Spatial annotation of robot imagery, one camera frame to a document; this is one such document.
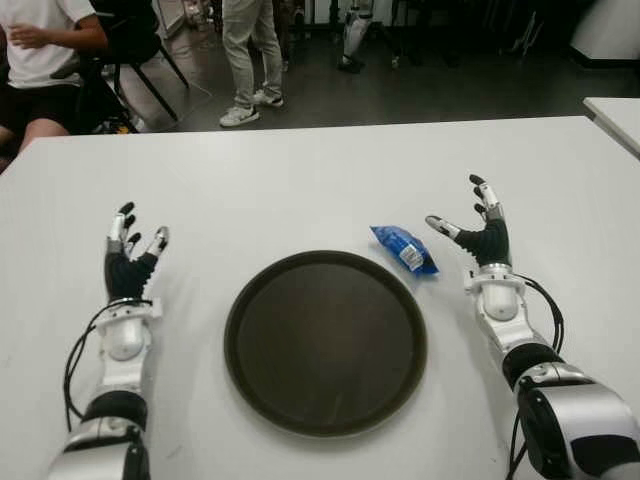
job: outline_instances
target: white tabletop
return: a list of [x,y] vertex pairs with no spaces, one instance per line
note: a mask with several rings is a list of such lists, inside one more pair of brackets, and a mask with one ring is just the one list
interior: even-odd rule
[[640,98],[585,98],[596,123],[640,156]]
[[[172,240],[150,294],[165,305],[151,402],[154,480],[503,477],[512,395],[463,293],[473,265],[427,229],[440,214],[478,226],[470,172],[503,200],[518,272],[567,321],[564,356],[640,414],[640,164],[585,117],[336,129],[77,137],[36,141],[0,177],[0,478],[36,479],[64,436],[66,355],[104,302],[103,240],[138,203]],[[442,273],[416,280],[369,225],[424,240]],[[340,249],[394,272],[428,331],[410,402],[358,437],[308,439],[255,414],[223,360],[226,316],[253,275],[296,252]],[[551,332],[535,292],[533,324]],[[97,342],[74,385],[97,379]],[[539,478],[524,462],[520,479]]]

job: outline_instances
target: chair leg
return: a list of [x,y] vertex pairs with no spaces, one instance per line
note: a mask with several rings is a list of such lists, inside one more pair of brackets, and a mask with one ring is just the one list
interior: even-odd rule
[[156,90],[156,87],[154,87],[153,84],[149,81],[147,76],[144,74],[144,72],[140,68],[140,65],[135,63],[132,63],[130,65],[131,65],[131,68],[133,68],[133,70],[138,74],[138,77],[140,77],[140,80],[142,80],[142,82],[153,94],[153,96],[156,97],[156,100],[160,102],[160,105],[164,107],[164,109],[171,116],[171,118],[173,118],[175,121],[178,121],[178,115],[176,115],[176,112],[173,111],[173,109],[169,106],[167,101],[162,97],[162,95],[160,95],[160,92],[158,92],[158,90]]
[[102,101],[109,105],[109,109],[115,112],[115,115],[117,115],[120,121],[129,129],[129,132],[138,133],[138,130],[129,119],[129,111],[124,105],[122,105],[122,103],[120,103],[120,100],[114,95],[114,92],[111,91],[109,85],[102,81],[100,83],[96,83],[96,86],[99,87],[99,92],[102,95]]
[[113,90],[120,96],[120,64],[116,63],[116,70],[113,73]]
[[162,52],[162,56],[167,60],[167,62],[169,62],[169,65],[171,65],[171,68],[173,68],[173,71],[176,72],[176,75],[178,76],[178,78],[182,80],[182,83],[184,83],[184,86],[189,88],[189,82],[187,82],[187,79],[184,78],[184,75],[178,68],[178,65],[176,65],[176,62],[173,61],[173,58],[171,58],[171,55],[169,55],[169,52],[167,52],[167,50],[164,48],[163,45],[160,45],[160,52]]

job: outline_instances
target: white sneaker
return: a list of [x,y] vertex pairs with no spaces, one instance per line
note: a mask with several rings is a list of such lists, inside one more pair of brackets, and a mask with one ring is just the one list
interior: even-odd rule
[[253,96],[253,104],[280,108],[282,105],[284,105],[284,98],[273,98],[264,93],[264,90],[258,90]]
[[260,113],[255,107],[242,108],[231,107],[227,113],[220,118],[220,126],[237,127],[245,123],[253,122],[260,118]]

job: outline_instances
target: bare knee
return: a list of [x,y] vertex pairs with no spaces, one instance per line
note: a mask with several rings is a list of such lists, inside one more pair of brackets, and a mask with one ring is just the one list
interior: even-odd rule
[[20,151],[24,150],[36,138],[64,137],[67,135],[70,135],[67,129],[54,120],[49,120],[48,118],[33,120],[25,129]]

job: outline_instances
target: blue snack bag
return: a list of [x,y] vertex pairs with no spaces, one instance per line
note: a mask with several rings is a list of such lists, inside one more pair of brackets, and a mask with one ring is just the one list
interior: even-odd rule
[[370,227],[378,241],[416,275],[438,273],[429,251],[424,244],[400,227]]

